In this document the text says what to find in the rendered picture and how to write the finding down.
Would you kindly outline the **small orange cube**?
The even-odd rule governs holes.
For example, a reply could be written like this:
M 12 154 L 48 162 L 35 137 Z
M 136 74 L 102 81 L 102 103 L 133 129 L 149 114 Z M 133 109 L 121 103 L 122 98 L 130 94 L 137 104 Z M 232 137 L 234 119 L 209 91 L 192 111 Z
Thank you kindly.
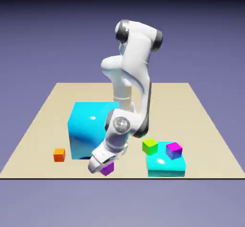
M 53 156 L 54 162 L 64 162 L 66 151 L 64 148 L 55 148 Z

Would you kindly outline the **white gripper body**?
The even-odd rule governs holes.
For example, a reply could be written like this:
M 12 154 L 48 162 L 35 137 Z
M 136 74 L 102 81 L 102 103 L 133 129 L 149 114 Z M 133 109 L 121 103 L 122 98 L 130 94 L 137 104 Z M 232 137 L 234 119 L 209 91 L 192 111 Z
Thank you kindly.
M 116 154 L 110 153 L 108 151 L 106 152 L 94 151 L 92 153 L 92 157 L 89 160 L 88 169 L 91 173 L 99 172 L 109 163 L 116 160 L 116 158 L 117 158 Z

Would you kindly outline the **small green cube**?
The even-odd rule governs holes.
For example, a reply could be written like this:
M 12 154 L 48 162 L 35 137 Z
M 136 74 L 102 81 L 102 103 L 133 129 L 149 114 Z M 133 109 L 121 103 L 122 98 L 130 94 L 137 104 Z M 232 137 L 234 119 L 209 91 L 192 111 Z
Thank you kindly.
M 155 154 L 158 150 L 158 143 L 152 138 L 146 139 L 142 143 L 142 150 L 147 155 Z

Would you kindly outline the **small purple cube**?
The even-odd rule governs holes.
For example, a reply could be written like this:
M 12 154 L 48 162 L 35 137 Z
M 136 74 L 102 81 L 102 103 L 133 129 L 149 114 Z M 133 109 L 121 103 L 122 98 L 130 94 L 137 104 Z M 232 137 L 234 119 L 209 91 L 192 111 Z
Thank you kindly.
M 106 165 L 105 167 L 103 167 L 103 169 L 100 171 L 100 173 L 103 174 L 104 176 L 107 176 L 110 173 L 112 173 L 113 171 L 114 171 L 114 162 L 111 162 L 108 165 Z

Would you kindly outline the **small magenta cube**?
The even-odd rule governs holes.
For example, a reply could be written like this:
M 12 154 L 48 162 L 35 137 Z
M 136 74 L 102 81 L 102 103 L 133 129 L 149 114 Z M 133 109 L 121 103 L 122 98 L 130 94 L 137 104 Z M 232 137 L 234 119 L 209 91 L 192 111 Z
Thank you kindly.
M 171 142 L 166 145 L 166 155 L 171 159 L 177 159 L 182 156 L 183 148 L 178 142 Z

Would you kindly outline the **large blue box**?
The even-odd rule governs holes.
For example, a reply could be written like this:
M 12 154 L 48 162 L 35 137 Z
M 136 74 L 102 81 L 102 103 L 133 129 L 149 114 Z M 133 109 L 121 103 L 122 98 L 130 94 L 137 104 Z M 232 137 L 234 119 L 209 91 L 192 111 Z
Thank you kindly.
M 67 122 L 71 157 L 89 159 L 92 151 L 105 137 L 108 113 L 118 108 L 118 102 L 76 102 Z

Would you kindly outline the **large cyan flat box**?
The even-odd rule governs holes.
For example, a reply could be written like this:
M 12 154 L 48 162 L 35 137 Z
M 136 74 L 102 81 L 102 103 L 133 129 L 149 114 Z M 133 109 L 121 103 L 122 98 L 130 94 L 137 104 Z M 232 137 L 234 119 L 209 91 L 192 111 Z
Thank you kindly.
M 171 160 L 166 155 L 166 145 L 172 141 L 159 141 L 155 154 L 146 156 L 149 177 L 184 177 L 186 162 L 183 154 L 180 158 Z

